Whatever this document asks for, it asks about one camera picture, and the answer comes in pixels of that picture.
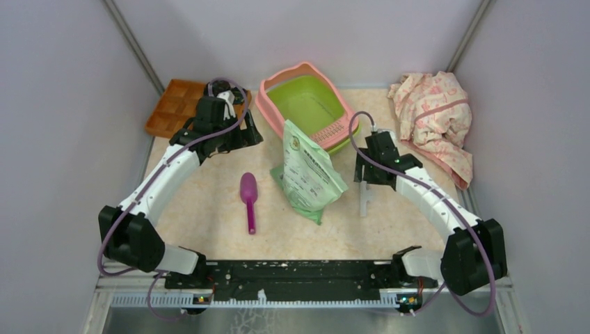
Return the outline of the purple plastic scoop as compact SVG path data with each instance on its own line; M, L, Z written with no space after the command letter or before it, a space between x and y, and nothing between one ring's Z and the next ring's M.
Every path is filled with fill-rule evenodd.
M257 181L252 173L244 173L240 180L239 195L246 206L248 233L256 233L254 204L258 198Z

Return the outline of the green cat litter bag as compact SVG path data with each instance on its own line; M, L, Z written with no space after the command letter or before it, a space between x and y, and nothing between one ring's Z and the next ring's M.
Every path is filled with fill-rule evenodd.
M286 120L282 138L283 163L270 170L295 212L317 225L326 206L349 188L334 169L330 155Z

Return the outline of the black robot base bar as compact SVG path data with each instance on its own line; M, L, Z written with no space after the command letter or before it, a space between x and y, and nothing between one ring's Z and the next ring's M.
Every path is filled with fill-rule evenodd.
M167 289L210 289L214 301L377 301L383 289L437 288L403 276L389 260L210 260L194 273L169 273Z

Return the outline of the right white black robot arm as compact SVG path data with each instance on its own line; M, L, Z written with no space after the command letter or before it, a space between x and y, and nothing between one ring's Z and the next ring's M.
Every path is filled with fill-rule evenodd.
M507 275L502 226L482 220L448 196L412 154L400 154L390 132L374 132L356 157L355 181L390 186L416 206L445 243L442 251L420 246L392 257L392 279L401 287L418 277L442 280L463 296Z

